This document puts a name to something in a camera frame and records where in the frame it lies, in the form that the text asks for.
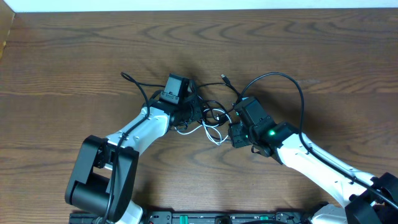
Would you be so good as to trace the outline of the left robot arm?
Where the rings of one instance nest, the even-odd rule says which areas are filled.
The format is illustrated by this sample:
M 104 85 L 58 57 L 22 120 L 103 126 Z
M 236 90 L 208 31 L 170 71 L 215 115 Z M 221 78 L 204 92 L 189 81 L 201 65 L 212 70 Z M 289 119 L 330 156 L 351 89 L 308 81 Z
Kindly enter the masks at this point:
M 131 200 L 139 156 L 171 127 L 202 117 L 197 85 L 185 77 L 169 75 L 166 85 L 144 100 L 125 127 L 82 142 L 65 201 L 86 215 L 72 223 L 139 223 L 143 209 Z

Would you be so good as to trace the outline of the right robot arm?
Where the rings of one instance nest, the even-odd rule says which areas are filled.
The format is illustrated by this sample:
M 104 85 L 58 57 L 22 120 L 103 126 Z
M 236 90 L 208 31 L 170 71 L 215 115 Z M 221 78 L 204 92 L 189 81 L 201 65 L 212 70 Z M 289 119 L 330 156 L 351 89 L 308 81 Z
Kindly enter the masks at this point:
M 397 177 L 380 177 L 356 169 L 314 144 L 287 122 L 275 123 L 255 97 L 234 107 L 238 123 L 230 124 L 233 147 L 252 152 L 308 177 L 338 203 L 324 203 L 301 217 L 302 223 L 397 223 Z

